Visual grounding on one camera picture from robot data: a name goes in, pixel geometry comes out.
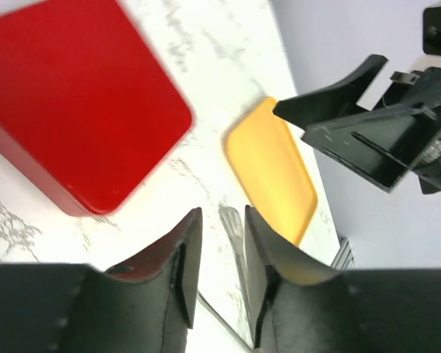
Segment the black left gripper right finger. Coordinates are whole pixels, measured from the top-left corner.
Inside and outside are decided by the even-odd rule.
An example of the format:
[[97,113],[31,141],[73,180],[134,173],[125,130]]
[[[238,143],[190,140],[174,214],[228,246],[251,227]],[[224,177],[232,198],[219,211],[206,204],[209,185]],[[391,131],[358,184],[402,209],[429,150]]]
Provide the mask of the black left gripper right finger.
[[441,268],[340,271],[245,208],[255,352],[441,352]]

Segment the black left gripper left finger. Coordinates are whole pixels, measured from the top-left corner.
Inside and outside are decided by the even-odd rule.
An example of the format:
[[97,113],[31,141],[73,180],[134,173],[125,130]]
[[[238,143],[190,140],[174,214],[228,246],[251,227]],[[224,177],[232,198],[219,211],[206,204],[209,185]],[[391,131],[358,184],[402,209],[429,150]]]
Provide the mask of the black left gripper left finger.
[[183,352],[193,327],[203,215],[106,271],[0,264],[0,352]]

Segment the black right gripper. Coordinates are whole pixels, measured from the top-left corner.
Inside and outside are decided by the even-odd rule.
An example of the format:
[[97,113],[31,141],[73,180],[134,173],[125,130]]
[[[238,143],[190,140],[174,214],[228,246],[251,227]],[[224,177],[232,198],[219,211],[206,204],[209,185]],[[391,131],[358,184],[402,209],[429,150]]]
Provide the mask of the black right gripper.
[[386,64],[386,57],[372,54],[339,82],[278,101],[273,114],[304,129],[304,142],[381,190],[389,193],[413,173],[423,194],[440,192],[441,68],[396,71],[376,104],[380,109],[358,107]]

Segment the metal tongs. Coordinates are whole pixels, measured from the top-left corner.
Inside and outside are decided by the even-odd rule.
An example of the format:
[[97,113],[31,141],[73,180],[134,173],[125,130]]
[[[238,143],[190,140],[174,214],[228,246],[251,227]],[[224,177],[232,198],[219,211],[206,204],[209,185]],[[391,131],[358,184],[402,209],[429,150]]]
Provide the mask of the metal tongs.
[[247,269],[244,252],[245,229],[242,225],[240,214],[235,208],[219,204],[218,215],[231,244],[235,258],[237,275],[240,283],[239,289],[242,298],[241,307],[244,309],[246,316],[246,319],[244,319],[243,322],[247,326],[248,340],[242,338],[242,336],[227,323],[227,321],[216,311],[216,309],[204,298],[200,291],[198,291],[196,299],[197,302],[218,321],[218,323],[226,330],[230,337],[242,347],[244,352],[253,352],[254,349],[253,339],[251,337],[250,310],[246,287]]

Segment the red box lid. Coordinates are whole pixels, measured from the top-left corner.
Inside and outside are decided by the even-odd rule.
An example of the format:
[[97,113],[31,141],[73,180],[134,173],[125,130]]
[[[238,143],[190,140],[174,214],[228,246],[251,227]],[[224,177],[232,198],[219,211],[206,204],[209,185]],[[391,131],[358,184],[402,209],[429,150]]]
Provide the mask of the red box lid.
[[63,212],[116,210],[192,121],[119,1],[0,15],[0,153]]

